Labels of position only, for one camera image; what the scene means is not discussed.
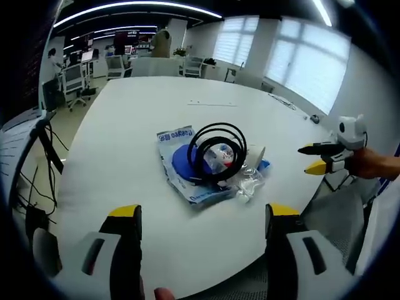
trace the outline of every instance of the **ceiling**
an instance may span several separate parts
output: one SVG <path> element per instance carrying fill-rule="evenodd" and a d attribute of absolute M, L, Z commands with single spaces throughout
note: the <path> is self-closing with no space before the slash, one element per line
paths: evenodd
<path fill-rule="evenodd" d="M 333 27 L 347 34 L 352 42 L 364 49 L 386 69 L 394 72 L 394 63 L 388 60 L 388 51 L 383 43 L 389 44 L 396 53 L 393 18 L 387 14 L 395 1 L 356 0 L 357 5 L 343 8 L 340 0 L 322 0 L 329 12 Z M 60 13 L 58 20 L 85 9 L 123 0 L 74 0 Z M 222 15 L 224 18 L 245 14 L 259 14 L 260 18 L 279 19 L 292 16 L 323 24 L 323 20 L 311 0 L 171 0 L 197 8 L 203 8 Z M 70 39 L 95 30 L 134 25 L 164 26 L 170 18 L 187 19 L 188 27 L 198 26 L 220 19 L 206 14 L 178 7 L 133 5 L 119 6 L 90 12 L 54 28 L 52 35 Z"/>

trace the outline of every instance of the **table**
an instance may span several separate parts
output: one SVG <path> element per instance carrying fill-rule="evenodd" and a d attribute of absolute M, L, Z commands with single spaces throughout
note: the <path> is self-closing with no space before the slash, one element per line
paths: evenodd
<path fill-rule="evenodd" d="M 72 142 L 58 194 L 61 259 L 110 211 L 142 206 L 142 269 L 146 299 L 167 287 L 177 298 L 238 273 L 266 247 L 265 204 L 303 211 L 322 176 L 303 172 L 316 158 L 297 152 L 328 133 L 267 93 L 185 77 L 109 81 Z M 248 203 L 230 199 L 193 209 L 166 182 L 156 133 L 214 122 L 238 126 L 249 144 L 265 145 L 271 162 L 264 187 Z"/>

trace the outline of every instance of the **floor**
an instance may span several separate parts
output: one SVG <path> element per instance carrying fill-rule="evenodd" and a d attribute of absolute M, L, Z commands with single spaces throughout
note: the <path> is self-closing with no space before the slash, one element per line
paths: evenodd
<path fill-rule="evenodd" d="M 60 107 L 57 109 L 56 115 L 51 119 L 51 126 L 54 133 L 56 133 L 60 140 L 64 143 L 67 148 L 71 147 L 74 136 L 78 131 L 79 126 L 82 123 L 87 111 L 95 102 L 98 94 L 107 84 L 106 77 L 94 78 L 91 81 L 92 87 L 97 87 L 96 94 L 91 96 L 91 100 L 87 102 L 86 107 L 81 103 L 74 106 L 73 111 L 70 112 L 69 109 L 65 107 Z M 68 159 L 68 151 L 63 147 L 63 145 L 58 141 L 57 137 L 53 135 L 53 146 L 58 153 L 60 159 Z M 31 149 L 31 153 L 37 162 L 37 171 L 34 178 L 34 185 L 37 190 L 46 196 L 51 197 L 51 189 L 49 185 L 49 174 L 48 174 L 48 163 L 44 155 L 43 147 L 39 141 L 36 141 L 35 145 Z M 55 175 L 55 195 L 57 199 L 58 187 L 61 179 L 61 175 L 57 172 L 57 169 L 53 166 Z M 53 210 L 54 204 L 50 199 L 40 196 L 35 189 L 31 192 L 31 203 L 36 204 L 40 209 L 45 210 L 50 213 Z M 50 215 L 52 221 L 57 219 L 57 211 Z"/>

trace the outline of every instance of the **chair backrest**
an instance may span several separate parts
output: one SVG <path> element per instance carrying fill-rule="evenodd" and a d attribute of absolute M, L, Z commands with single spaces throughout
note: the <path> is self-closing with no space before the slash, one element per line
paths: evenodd
<path fill-rule="evenodd" d="M 62 86 L 64 89 L 64 94 L 70 93 L 77 89 L 84 89 L 84 77 L 80 64 L 67 67 L 62 71 Z"/>
<path fill-rule="evenodd" d="M 113 55 L 106 57 L 108 69 L 123 69 L 123 58 L 121 55 Z"/>
<path fill-rule="evenodd" d="M 154 66 L 154 58 L 139 57 L 132 60 L 131 77 L 152 76 Z"/>
<path fill-rule="evenodd" d="M 263 79 L 261 77 L 254 76 L 246 71 L 239 70 L 236 72 L 235 83 L 253 89 L 261 89 Z"/>
<path fill-rule="evenodd" d="M 173 58 L 152 58 L 150 76 L 179 76 L 179 61 Z"/>
<path fill-rule="evenodd" d="M 201 64 L 203 58 L 189 56 L 184 63 L 184 76 L 199 78 L 201 76 Z"/>

